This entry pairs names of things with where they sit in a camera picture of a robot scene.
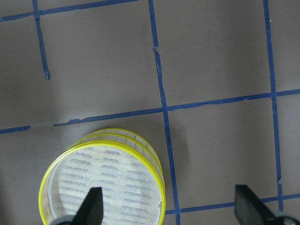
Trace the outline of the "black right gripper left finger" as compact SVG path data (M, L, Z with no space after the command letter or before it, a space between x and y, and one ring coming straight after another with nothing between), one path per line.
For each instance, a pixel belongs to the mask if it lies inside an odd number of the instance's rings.
M72 220L74 225L101 225L104 216L103 194L101 187L89 190L79 210Z

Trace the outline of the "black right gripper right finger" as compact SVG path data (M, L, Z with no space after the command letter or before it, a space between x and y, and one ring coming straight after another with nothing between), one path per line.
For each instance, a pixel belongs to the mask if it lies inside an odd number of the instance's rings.
M276 225L274 213L247 185L236 185L234 213L240 225Z

